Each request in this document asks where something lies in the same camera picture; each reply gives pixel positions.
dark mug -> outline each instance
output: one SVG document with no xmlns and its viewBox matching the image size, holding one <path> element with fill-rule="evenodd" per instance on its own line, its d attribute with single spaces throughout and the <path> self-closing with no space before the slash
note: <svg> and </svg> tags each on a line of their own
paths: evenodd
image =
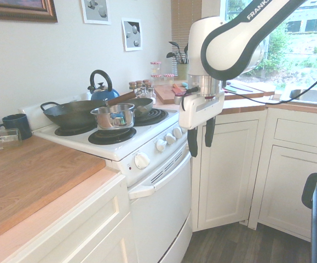
<svg viewBox="0 0 317 263">
<path fill-rule="evenodd" d="M 29 127 L 27 115 L 13 114 L 3 118 L 3 123 L 0 127 L 5 127 L 5 129 L 19 129 L 21 133 L 22 140 L 28 139 L 32 136 L 31 128 Z"/>
</svg>

picture frame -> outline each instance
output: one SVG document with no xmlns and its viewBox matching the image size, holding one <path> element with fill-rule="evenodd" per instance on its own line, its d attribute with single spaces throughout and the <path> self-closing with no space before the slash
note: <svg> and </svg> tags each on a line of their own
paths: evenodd
<svg viewBox="0 0 317 263">
<path fill-rule="evenodd" d="M 54 0 L 0 0 L 0 19 L 57 22 Z"/>
</svg>

white stove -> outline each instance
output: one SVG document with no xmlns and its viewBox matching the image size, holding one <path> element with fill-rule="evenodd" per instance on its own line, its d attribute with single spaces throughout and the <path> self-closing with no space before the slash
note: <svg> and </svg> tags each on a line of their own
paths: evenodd
<svg viewBox="0 0 317 263">
<path fill-rule="evenodd" d="M 89 99 L 90 94 L 82 94 L 56 102 Z M 134 126 L 133 137 L 112 145 L 89 142 L 97 128 L 79 135 L 56 135 L 59 127 L 40 105 L 19 111 L 27 114 L 34 136 L 99 156 L 125 175 L 139 262 L 181 262 L 192 235 L 191 155 L 178 111 L 165 110 L 168 115 L 159 123 Z"/>
</svg>

white cabinet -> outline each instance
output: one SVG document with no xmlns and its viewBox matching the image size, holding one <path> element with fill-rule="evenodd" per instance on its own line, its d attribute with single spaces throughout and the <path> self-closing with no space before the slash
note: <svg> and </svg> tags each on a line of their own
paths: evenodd
<svg viewBox="0 0 317 263">
<path fill-rule="evenodd" d="M 247 222 L 266 112 L 217 116 L 213 143 L 193 159 L 194 230 Z"/>
<path fill-rule="evenodd" d="M 310 238 L 311 210 L 301 197 L 317 154 L 273 146 L 258 222 Z"/>
<path fill-rule="evenodd" d="M 92 193 L 5 262 L 137 263 L 132 229 L 125 176 L 120 175 Z"/>
<path fill-rule="evenodd" d="M 249 227 L 260 222 L 310 240 L 311 211 L 301 201 L 317 172 L 317 114 L 269 108 Z"/>
</svg>

window blind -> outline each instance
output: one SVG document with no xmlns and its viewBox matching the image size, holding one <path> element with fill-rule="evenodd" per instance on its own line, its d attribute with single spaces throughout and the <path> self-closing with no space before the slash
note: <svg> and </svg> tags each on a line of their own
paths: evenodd
<svg viewBox="0 0 317 263">
<path fill-rule="evenodd" d="M 180 52 L 184 54 L 184 48 L 189 39 L 192 23 L 201 19 L 202 0 L 171 0 L 171 34 L 172 41 L 180 46 Z M 172 45 L 172 52 L 178 48 Z M 177 75 L 176 60 L 172 58 L 172 70 Z"/>
</svg>

